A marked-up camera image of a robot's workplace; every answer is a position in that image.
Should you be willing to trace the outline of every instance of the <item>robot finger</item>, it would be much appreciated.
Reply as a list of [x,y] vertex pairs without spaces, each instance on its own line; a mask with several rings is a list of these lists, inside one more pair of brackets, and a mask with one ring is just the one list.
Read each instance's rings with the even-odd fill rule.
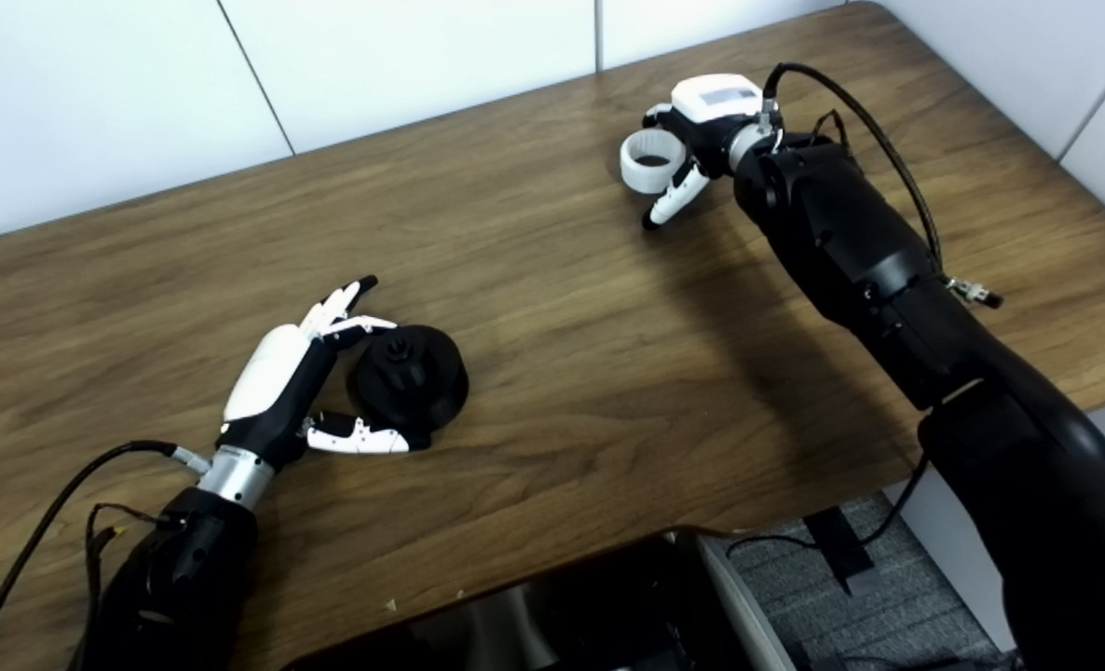
[[317,337],[336,349],[347,349],[355,347],[366,336],[373,336],[375,333],[398,326],[399,324],[387,322],[386,318],[358,315],[322,328]]
[[672,108],[672,103],[660,103],[659,105],[651,106],[651,109],[648,109],[643,114],[643,127],[659,126],[660,115],[667,114]]
[[330,333],[333,331],[330,325],[348,317],[349,311],[354,310],[361,294],[369,292],[377,284],[377,276],[368,275],[333,290],[324,301],[312,306],[301,322],[301,331],[309,338],[318,338]]
[[394,429],[372,429],[361,419],[339,412],[320,412],[306,429],[308,447],[341,454],[396,454],[412,451]]
[[656,199],[656,202],[644,213],[643,229],[660,229],[685,205],[693,202],[707,184],[709,184],[709,176],[705,174],[696,158],[690,157],[681,165],[681,169],[676,170],[676,175],[673,175],[673,180],[664,190],[664,195]]

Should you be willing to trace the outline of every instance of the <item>white robotic finger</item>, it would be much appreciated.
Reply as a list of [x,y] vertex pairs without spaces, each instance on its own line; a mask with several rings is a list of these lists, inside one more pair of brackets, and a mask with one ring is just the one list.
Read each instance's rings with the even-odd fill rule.
[[697,198],[698,193],[705,189],[706,184],[709,184],[709,177],[706,177],[697,160],[690,157],[690,160],[681,165],[680,170],[676,170],[676,175],[673,175],[673,181],[669,184],[664,195],[656,199],[656,202],[643,216],[644,229],[655,230],[667,223],[676,212],[681,211],[681,208],[692,203]]
[[398,454],[409,450],[398,430],[371,430],[361,417],[322,412],[305,433],[308,447],[340,454]]
[[373,333],[375,331],[386,331],[388,328],[398,327],[399,324],[394,322],[387,322],[386,318],[370,317],[370,315],[360,314],[357,317],[350,317],[343,319],[336,324],[330,324],[318,332],[318,336],[332,336],[335,333],[340,333],[343,331],[349,331],[351,328],[360,328],[367,335]]
[[347,316],[347,312],[345,311],[349,305],[349,301],[354,296],[357,296],[358,289],[358,283],[351,282],[333,290],[333,293],[328,294],[328,297],[312,306],[305,318],[301,319],[301,331],[305,332],[305,335],[309,336],[309,338],[318,338],[319,333],[328,324],[333,324],[336,319]]
[[660,115],[667,114],[672,108],[672,103],[659,103],[651,106],[651,109],[643,114],[643,127],[654,127],[660,123]]

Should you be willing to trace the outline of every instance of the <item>black cable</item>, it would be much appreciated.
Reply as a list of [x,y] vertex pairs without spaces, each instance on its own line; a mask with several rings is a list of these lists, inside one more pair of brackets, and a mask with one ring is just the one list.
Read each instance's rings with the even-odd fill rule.
[[813,141],[817,140],[818,135],[822,132],[822,127],[825,126],[825,119],[829,118],[834,119],[834,127],[836,127],[839,132],[839,145],[842,145],[842,148],[846,149],[846,154],[850,154],[851,140],[846,138],[846,124],[842,122],[842,115],[839,114],[838,109],[825,112],[824,115],[817,118],[817,123],[813,124],[813,133],[811,134],[813,139],[809,140],[810,147],[812,147]]
[[[924,475],[924,472],[926,472],[926,469],[928,466],[929,466],[929,455],[922,453],[922,461],[918,462],[918,466],[913,469],[913,474],[909,476],[909,481],[907,481],[907,484],[905,484],[905,489],[901,492],[901,496],[896,497],[896,505],[893,505],[893,510],[888,511],[888,515],[884,517],[884,522],[881,522],[880,526],[877,526],[874,532],[867,534],[866,536],[860,538],[859,541],[855,541],[855,543],[846,544],[845,547],[834,547],[831,549],[839,551],[839,549],[850,549],[850,548],[862,548],[864,547],[864,545],[875,543],[877,538],[884,535],[884,532],[888,531],[888,527],[892,526],[894,520],[896,520],[896,515],[901,514],[901,510],[905,509],[905,504],[909,502],[909,497],[913,496],[914,490],[916,490],[916,487],[918,486],[918,483],[919,481],[922,481],[922,476]],[[730,557],[735,554],[735,551],[737,548],[744,547],[744,545],[758,544],[761,543],[761,541],[781,541],[782,543],[800,545],[800,547],[811,551],[817,551],[821,548],[821,545],[809,543],[809,541],[804,541],[803,538],[794,538],[792,536],[780,536],[780,535],[749,536],[748,538],[741,538],[739,541],[735,541],[734,544],[727,545],[727,559],[730,559]]]
[[117,538],[118,534],[122,534],[114,526],[103,530],[99,534],[96,532],[97,513],[101,513],[105,509],[122,510],[123,513],[129,514],[130,517],[151,524],[159,524],[162,521],[159,517],[152,517],[152,515],[143,513],[143,511],[135,510],[128,505],[113,504],[113,502],[103,502],[103,504],[93,505],[93,511],[88,514],[88,520],[85,523],[85,573],[88,578],[88,620],[85,623],[85,649],[88,649],[88,633],[93,630],[93,622],[97,620],[97,611],[101,608],[102,551],[105,549],[106,544],[109,544],[109,541]]
[[92,462],[88,462],[87,466],[81,469],[67,484],[63,485],[62,492],[55,496],[55,501],[51,502],[46,513],[43,514],[42,520],[39,521],[39,525],[34,526],[34,532],[32,536],[28,538],[27,544],[23,545],[23,549],[19,553],[19,557],[14,559],[14,564],[11,566],[10,570],[7,573],[7,577],[3,578],[2,585],[0,585],[0,612],[2,612],[2,606],[7,602],[7,597],[10,596],[10,590],[13,589],[14,583],[19,580],[19,576],[23,573],[23,567],[27,566],[27,560],[34,553],[34,548],[39,546],[40,541],[43,538],[43,534],[51,526],[51,522],[55,521],[55,515],[60,513],[60,509],[63,504],[72,496],[73,492],[76,492],[76,487],[80,487],[81,483],[84,483],[85,479],[93,475],[94,471],[98,468],[104,466],[106,462],[113,461],[126,453],[143,453],[143,451],[152,451],[152,453],[160,453],[164,455],[171,455],[176,451],[176,445],[172,442],[160,442],[160,441],[134,441],[126,442],[126,444],[118,445],[105,454],[98,455]]
[[913,199],[913,203],[918,208],[918,216],[922,217],[922,227],[926,233],[926,241],[929,245],[929,253],[935,260],[937,271],[941,271],[941,241],[937,238],[937,228],[935,222],[933,222],[933,213],[929,211],[929,205],[926,203],[926,199],[922,195],[922,188],[918,187],[916,179],[913,178],[912,171],[905,165],[905,159],[901,157],[897,153],[896,147],[893,147],[893,141],[888,139],[888,136],[884,133],[884,128],[880,127],[876,123],[875,117],[872,117],[870,112],[864,108],[864,106],[855,101],[854,95],[846,92],[846,88],[842,88],[839,82],[831,80],[824,73],[817,71],[817,69],[809,67],[809,65],[803,63],[779,63],[777,67],[772,69],[772,73],[769,74],[769,78],[764,84],[764,98],[765,101],[776,101],[777,97],[777,86],[780,84],[780,77],[783,76],[786,72],[801,73],[810,77],[810,80],[817,81],[825,88],[829,88],[834,95],[838,95],[839,101],[846,104],[846,107],[851,107],[851,112],[854,112],[855,116],[859,116],[863,120],[864,126],[871,132],[872,137],[875,137],[880,148],[884,149],[884,154],[888,157],[888,161],[892,161],[896,174],[901,175],[901,181],[905,182],[905,188],[909,191],[909,196]]

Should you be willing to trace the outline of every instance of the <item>white ring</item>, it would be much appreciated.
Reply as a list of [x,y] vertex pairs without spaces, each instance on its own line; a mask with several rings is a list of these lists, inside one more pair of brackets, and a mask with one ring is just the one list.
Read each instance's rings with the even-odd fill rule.
[[[664,158],[663,166],[639,164],[642,157]],[[673,174],[685,162],[685,145],[676,136],[659,127],[648,127],[632,133],[620,147],[620,166],[623,182],[639,193],[660,193],[673,179]]]

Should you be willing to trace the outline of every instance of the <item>gray carpet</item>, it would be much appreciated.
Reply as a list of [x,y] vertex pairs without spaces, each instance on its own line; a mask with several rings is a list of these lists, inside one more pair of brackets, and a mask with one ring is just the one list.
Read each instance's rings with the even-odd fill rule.
[[[876,494],[848,502],[842,513],[863,537],[890,509]],[[767,534],[812,539],[800,521]],[[899,518],[867,553],[883,584],[855,598],[834,580],[820,552],[758,543],[736,548],[730,559],[799,667],[839,657],[851,671],[893,671],[957,657],[979,668],[1020,668],[1013,654],[996,649]]]

